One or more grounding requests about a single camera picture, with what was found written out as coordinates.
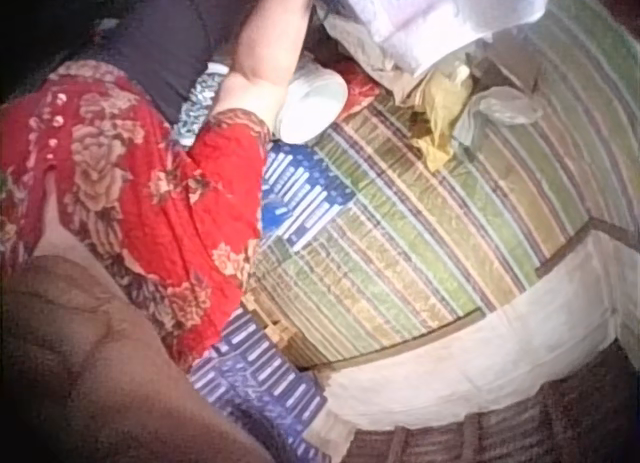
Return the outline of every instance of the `yellow cloth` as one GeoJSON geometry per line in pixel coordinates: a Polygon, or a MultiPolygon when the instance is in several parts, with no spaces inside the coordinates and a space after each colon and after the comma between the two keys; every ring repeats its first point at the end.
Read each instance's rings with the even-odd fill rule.
{"type": "Polygon", "coordinates": [[[451,77],[435,70],[407,101],[407,106],[420,114],[411,128],[411,143],[422,151],[429,171],[439,170],[453,156],[451,134],[472,86],[469,68],[464,65],[458,66],[451,77]]]}

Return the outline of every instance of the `striped mat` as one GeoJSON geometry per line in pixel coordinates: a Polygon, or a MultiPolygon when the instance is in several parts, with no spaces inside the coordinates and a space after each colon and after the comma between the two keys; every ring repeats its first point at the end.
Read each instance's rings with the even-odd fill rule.
{"type": "Polygon", "coordinates": [[[303,248],[276,238],[250,292],[298,330],[296,365],[341,361],[509,304],[591,216],[638,231],[638,46],[595,0],[551,0],[526,42],[535,124],[486,125],[469,162],[427,171],[388,95],[313,145],[355,198],[303,248]]]}

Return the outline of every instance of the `pile of items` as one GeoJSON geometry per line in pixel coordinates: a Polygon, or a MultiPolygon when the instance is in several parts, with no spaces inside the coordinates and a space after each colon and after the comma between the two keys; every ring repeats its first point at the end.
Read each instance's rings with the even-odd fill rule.
{"type": "Polygon", "coordinates": [[[539,117],[530,98],[536,60],[500,30],[537,20],[547,1],[319,0],[316,8],[341,50],[416,113],[411,142],[436,171],[472,146],[476,111],[502,124],[539,117]]]}

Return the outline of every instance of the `red fabric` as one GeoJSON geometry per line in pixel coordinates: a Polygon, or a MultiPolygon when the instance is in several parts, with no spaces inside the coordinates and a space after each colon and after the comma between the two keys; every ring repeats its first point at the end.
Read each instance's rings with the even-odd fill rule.
{"type": "Polygon", "coordinates": [[[380,94],[380,86],[378,83],[355,61],[342,60],[332,65],[331,69],[342,76],[349,89],[347,102],[338,115],[338,121],[359,112],[380,94]]]}
{"type": "Polygon", "coordinates": [[[116,68],[71,62],[0,113],[0,251],[6,276],[41,237],[44,175],[60,219],[188,368],[238,307],[258,238],[269,131],[255,115],[215,116],[188,152],[116,68]]]}

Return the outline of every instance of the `white fabric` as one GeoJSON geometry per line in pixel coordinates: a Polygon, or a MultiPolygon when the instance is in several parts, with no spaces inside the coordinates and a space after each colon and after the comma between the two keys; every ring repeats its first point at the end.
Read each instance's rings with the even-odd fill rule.
{"type": "Polygon", "coordinates": [[[304,433],[304,439],[329,455],[333,463],[339,463],[347,454],[355,436],[356,427],[326,406],[304,433]]]}
{"type": "Polygon", "coordinates": [[[548,0],[338,1],[400,68],[417,76],[479,38],[537,20],[548,0]]]}
{"type": "MultiPolygon", "coordinates": [[[[534,395],[585,364],[623,326],[635,326],[623,344],[637,352],[639,268],[637,253],[592,232],[529,291],[470,328],[320,375],[328,406],[364,429],[441,425],[534,395]]],[[[638,364],[638,354],[630,356],[638,364]]]]}

